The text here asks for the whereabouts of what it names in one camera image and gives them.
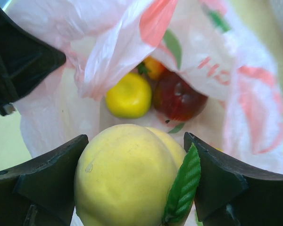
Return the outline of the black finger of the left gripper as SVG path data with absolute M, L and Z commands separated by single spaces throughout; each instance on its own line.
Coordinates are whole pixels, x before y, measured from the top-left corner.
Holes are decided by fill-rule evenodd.
M 60 50 L 16 25 L 0 0 L 0 115 L 14 112 L 13 103 L 29 95 L 66 62 Z

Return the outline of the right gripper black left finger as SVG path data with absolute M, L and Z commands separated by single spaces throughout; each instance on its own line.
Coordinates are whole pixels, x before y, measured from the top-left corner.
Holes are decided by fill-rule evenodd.
M 79 135 L 58 148 L 0 171 L 0 226 L 68 226 L 74 176 L 88 144 Z

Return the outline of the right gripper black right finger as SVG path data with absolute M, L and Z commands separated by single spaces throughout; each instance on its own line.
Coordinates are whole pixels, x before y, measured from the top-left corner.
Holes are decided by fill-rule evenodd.
M 205 226 L 283 226 L 283 174 L 263 170 L 216 150 L 186 132 L 195 144 L 201 178 L 194 203 Z

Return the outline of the pink plastic bag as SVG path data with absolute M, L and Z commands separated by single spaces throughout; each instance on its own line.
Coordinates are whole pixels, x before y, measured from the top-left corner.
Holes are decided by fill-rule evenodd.
M 249 165 L 283 174 L 283 96 L 267 48 L 226 0 L 19 0 L 21 28 L 61 50 L 66 64 L 16 102 L 33 158 L 77 135 L 156 128 L 183 147 L 190 132 Z M 209 100 L 198 117 L 172 121 L 149 109 L 112 116 L 106 93 L 151 56 Z

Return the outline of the dark red apple in bag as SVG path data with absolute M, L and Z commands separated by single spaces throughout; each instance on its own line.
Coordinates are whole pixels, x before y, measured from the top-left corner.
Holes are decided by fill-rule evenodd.
M 172 121 L 188 121 L 205 107 L 208 97 L 190 87 L 175 72 L 164 71 L 153 91 L 154 108 Z

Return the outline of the yellow round fruit in bag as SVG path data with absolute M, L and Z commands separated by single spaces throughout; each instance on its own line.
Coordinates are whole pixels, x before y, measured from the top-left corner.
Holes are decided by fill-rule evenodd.
M 151 107 L 152 90 L 148 81 L 137 73 L 128 73 L 105 97 L 108 110 L 118 118 L 136 119 Z

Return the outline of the small orange red fruit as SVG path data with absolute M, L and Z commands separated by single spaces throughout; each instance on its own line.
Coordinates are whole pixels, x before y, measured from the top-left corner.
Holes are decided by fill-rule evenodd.
M 159 61 L 150 56 L 137 65 L 139 74 L 147 75 L 150 79 L 156 81 L 160 79 L 165 69 L 166 68 Z

